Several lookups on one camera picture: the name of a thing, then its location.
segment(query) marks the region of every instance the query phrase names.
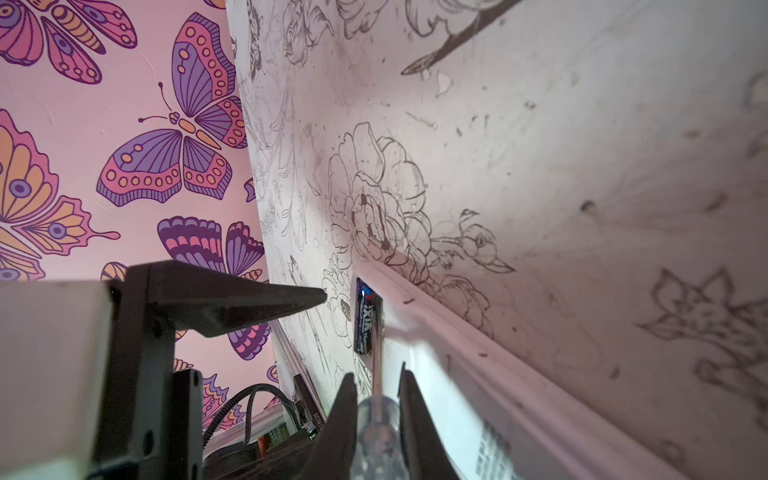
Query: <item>butterfly wallpaper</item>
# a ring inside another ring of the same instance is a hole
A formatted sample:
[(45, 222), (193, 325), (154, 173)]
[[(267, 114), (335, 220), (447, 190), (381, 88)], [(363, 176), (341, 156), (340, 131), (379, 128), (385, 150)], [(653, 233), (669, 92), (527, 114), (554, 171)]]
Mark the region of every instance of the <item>butterfly wallpaper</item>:
[(14, 65), (34, 65), (45, 45), (48, 60), (59, 74), (83, 84), (101, 83), (101, 69), (85, 51), (107, 53), (94, 30), (122, 48), (138, 45), (128, 14), (111, 2), (0, 0), (0, 56)]
[[(0, 0), (0, 282), (168, 258), (269, 279), (229, 39), (223, 0)], [(177, 331), (174, 357), (204, 425), (275, 365), (268, 325)]]
[[(172, 51), (172, 85), (184, 117), (171, 111), (167, 116), (140, 118), (140, 122), (161, 118), (177, 128), (148, 131), (111, 155), (96, 190), (118, 207), (139, 198), (164, 203), (182, 184), (191, 192), (221, 200), (232, 179), (232, 167), (217, 140), (229, 147), (247, 147), (243, 109), (240, 99), (232, 95), (235, 67), (221, 48), (219, 26), (193, 13), (182, 25)], [(163, 83), (158, 86), (171, 110)]]

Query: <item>cable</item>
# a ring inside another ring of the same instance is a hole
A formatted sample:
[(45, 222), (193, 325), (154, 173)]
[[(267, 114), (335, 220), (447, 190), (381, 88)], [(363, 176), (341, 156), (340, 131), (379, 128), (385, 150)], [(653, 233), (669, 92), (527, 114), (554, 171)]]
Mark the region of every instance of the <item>cable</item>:
[(245, 412), (245, 439), (243, 440), (244, 445), (248, 445), (248, 442), (250, 442), (250, 416), (251, 412), (253, 411), (253, 399), (256, 398), (256, 390), (253, 390), (250, 393), (250, 397), (248, 397), (248, 408)]
[(214, 416), (213, 421), (210, 423), (210, 425), (208, 425), (208, 428), (205, 429), (205, 433), (203, 434), (203, 448), (205, 448), (205, 445), (207, 445), (208, 441), (210, 441), (210, 438), (214, 436), (214, 432), (217, 428), (219, 428), (219, 424), (224, 420), (224, 417), (227, 416), (227, 413), (229, 413), (230, 410), (235, 407), (235, 405), (240, 403), (242, 399), (254, 392), (269, 392), (280, 399), (288, 411), (288, 416), (290, 417), (291, 422), (293, 422), (293, 426), (296, 427), (297, 431), (301, 430), (299, 419), (296, 417), (296, 405), (288, 400), (283, 392), (281, 392), (277, 387), (268, 385), (266, 383), (257, 383), (256, 385), (251, 385), (240, 390), (234, 397), (232, 397), (219, 409), (217, 414)]

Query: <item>pink butterfly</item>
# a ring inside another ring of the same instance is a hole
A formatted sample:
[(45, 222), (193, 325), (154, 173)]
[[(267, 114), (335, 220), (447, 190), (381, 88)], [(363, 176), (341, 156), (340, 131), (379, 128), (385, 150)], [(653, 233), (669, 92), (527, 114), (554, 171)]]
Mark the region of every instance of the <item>pink butterfly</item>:
[(69, 255), (92, 237), (120, 238), (117, 232), (91, 230), (91, 214), (82, 202), (57, 193), (58, 175), (51, 173), (48, 157), (0, 110), (0, 281), (45, 277), (40, 253)]
[(118, 148), (96, 185), (118, 207), (138, 198), (165, 202), (182, 183), (187, 190), (221, 200), (232, 167), (214, 151), (221, 150), (214, 137), (230, 147), (248, 146), (240, 99), (232, 95), (235, 67), (221, 48), (217, 24), (199, 13), (187, 19), (174, 43), (171, 77), (184, 115), (202, 128), (173, 111), (156, 118), (166, 118), (180, 130), (152, 130)]
[(27, 0), (40, 12), (50, 10), (58, 24), (41, 16), (41, 29), (32, 10), (21, 0), (0, 0), (0, 57), (12, 64), (33, 65), (42, 56), (45, 30), (48, 60), (53, 68), (74, 81), (97, 84), (101, 81), (101, 70), (72, 38), (103, 55), (107, 49), (88, 24), (125, 48), (136, 48), (136, 31), (125, 11), (115, 4), (98, 0), (67, 1), (71, 8), (58, 4), (58, 0)]

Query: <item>white wall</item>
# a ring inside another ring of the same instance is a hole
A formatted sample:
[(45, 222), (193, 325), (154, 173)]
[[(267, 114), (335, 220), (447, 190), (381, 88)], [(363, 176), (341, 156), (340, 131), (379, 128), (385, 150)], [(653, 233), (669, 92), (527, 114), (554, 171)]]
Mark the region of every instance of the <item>white wall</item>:
[(768, 3), (525, 0), (429, 75), (419, 26), (502, 7), (380, 3), (229, 3), (270, 275), (331, 296), (286, 322), (326, 407), (380, 259), (691, 478), (762, 478)]

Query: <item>purple butterfly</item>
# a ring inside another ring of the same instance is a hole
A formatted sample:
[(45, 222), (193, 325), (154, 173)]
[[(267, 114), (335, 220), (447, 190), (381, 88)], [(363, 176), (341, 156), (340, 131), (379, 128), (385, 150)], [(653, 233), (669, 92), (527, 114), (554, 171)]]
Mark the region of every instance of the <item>purple butterfly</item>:
[[(182, 183), (196, 194), (221, 200), (232, 179), (232, 167), (217, 152), (221, 146), (216, 139), (230, 147), (247, 147), (243, 109), (240, 99), (232, 95), (235, 67), (221, 49), (217, 24), (199, 13), (187, 19), (174, 43), (171, 76), (178, 104), (194, 123), (176, 111), (156, 116), (179, 130), (149, 131), (112, 154), (96, 191), (118, 207), (138, 198), (165, 202), (181, 190)], [(162, 94), (163, 84), (159, 85)]]
[[(161, 220), (157, 224), (157, 235), (174, 260), (252, 280), (261, 274), (261, 270), (248, 269), (264, 255), (264, 244), (250, 236), (250, 228), (243, 222), (230, 225), (224, 248), (221, 225), (195, 217)], [(240, 358), (251, 360), (261, 352), (269, 334), (269, 324), (262, 323), (237, 330), (229, 336), (232, 348)]]
[[(60, 74), (83, 84), (101, 82), (101, 70), (78, 43), (103, 55), (107, 53), (95, 28), (114, 43), (136, 48), (137, 37), (125, 10), (104, 0), (27, 0), (37, 17), (21, 0), (0, 0), (0, 58), (14, 65), (34, 65), (48, 44), (48, 60)], [(43, 16), (48, 13), (56, 23)]]

